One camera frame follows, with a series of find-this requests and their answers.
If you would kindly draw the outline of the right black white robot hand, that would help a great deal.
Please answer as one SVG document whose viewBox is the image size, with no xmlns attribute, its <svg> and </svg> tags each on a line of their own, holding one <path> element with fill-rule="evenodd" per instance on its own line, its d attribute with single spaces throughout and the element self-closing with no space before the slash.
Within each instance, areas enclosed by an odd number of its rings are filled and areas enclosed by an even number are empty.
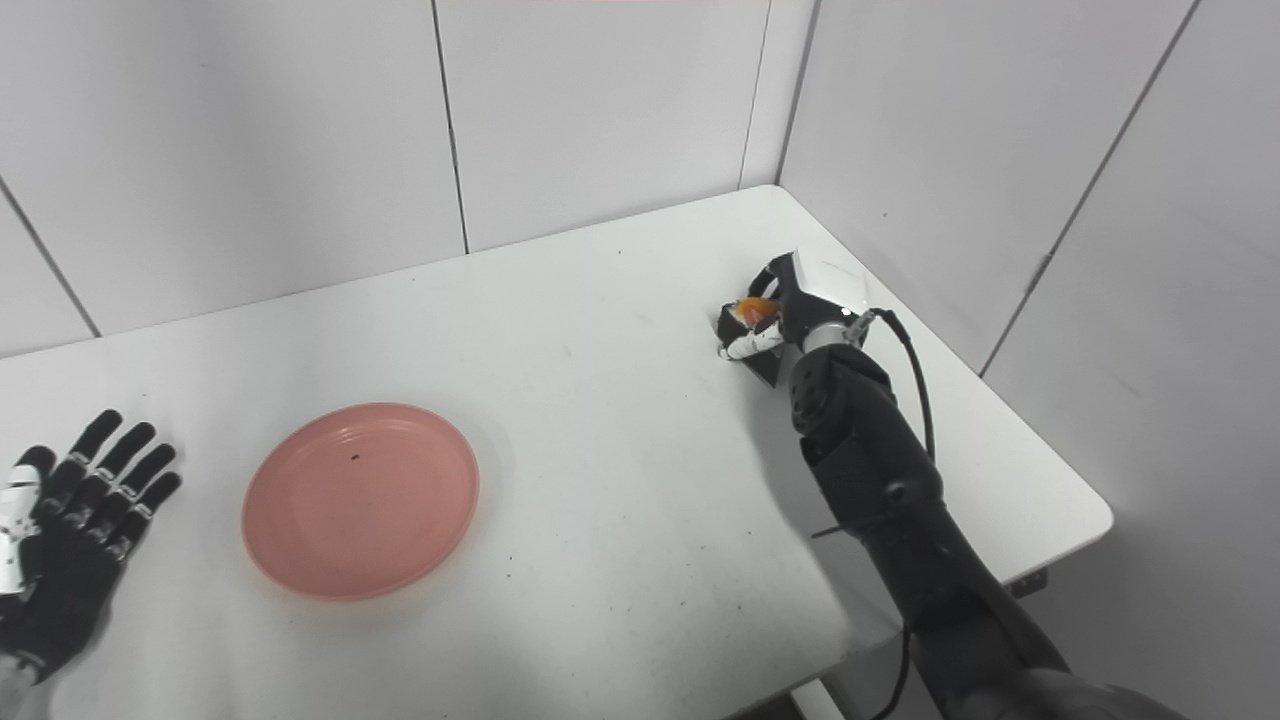
<svg viewBox="0 0 1280 720">
<path fill-rule="evenodd" d="M 812 252 L 769 260 L 742 299 L 722 307 L 718 355 L 746 361 L 785 346 L 809 352 L 826 345 L 863 345 L 870 306 L 863 275 Z"/>
</svg>

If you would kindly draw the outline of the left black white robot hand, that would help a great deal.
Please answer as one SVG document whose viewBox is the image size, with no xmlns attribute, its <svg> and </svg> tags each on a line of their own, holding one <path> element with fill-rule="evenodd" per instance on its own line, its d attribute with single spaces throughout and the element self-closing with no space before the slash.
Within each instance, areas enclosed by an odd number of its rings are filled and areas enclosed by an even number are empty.
<svg viewBox="0 0 1280 720">
<path fill-rule="evenodd" d="M 157 510 L 177 448 L 109 409 L 64 454 L 23 451 L 3 479 L 3 682 L 33 687 L 83 653 Z"/>
</svg>

